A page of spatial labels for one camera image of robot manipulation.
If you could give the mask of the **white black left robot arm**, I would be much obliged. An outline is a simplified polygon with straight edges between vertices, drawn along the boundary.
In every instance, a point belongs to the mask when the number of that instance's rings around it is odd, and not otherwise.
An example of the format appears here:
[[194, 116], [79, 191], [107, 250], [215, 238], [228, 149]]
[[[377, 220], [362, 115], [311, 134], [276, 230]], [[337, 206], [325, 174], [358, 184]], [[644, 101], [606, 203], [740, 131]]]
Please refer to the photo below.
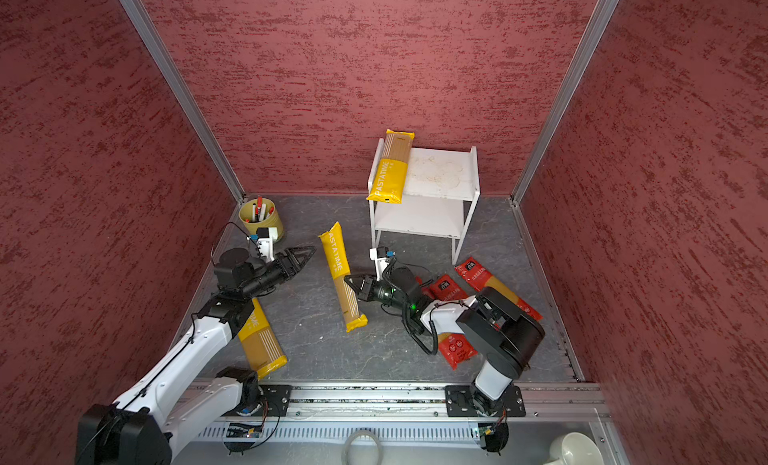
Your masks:
[[78, 464], [169, 464], [210, 423], [227, 412], [265, 419], [269, 402], [254, 371], [229, 367], [194, 399], [177, 403], [198, 374], [245, 327], [255, 299], [296, 276], [312, 245], [289, 247], [266, 260], [246, 248], [213, 263], [217, 291], [192, 314], [180, 341], [135, 385], [79, 420]]

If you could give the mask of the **yellow pasta bag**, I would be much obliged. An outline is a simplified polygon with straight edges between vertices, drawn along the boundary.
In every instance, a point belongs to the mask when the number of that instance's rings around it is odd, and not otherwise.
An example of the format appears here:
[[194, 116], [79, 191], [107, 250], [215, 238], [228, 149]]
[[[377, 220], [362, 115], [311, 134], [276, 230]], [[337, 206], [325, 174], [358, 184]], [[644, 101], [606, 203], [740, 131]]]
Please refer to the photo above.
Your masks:
[[329, 266], [331, 278], [334, 282], [339, 299], [346, 332], [365, 327], [368, 319], [360, 312], [357, 295], [344, 281], [351, 273], [346, 248], [343, 239], [342, 227], [336, 222], [329, 231], [319, 236]]
[[250, 368], [263, 380], [288, 362], [257, 298], [252, 299], [253, 311], [238, 332], [239, 341]]
[[402, 203], [414, 139], [413, 132], [386, 131], [368, 201]]

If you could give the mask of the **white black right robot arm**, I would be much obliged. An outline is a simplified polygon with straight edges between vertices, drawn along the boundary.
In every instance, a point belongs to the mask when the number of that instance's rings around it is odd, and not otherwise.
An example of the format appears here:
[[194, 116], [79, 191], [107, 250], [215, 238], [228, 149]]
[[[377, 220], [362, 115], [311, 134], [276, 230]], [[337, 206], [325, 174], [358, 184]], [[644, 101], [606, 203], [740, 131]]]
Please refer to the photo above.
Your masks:
[[395, 309], [406, 333], [429, 355], [438, 353], [441, 334], [461, 335], [483, 357], [469, 391], [486, 416], [498, 414], [507, 389], [545, 337], [539, 321], [491, 287], [466, 299], [432, 299], [409, 268], [392, 265], [379, 276], [347, 275], [344, 283], [357, 299]]

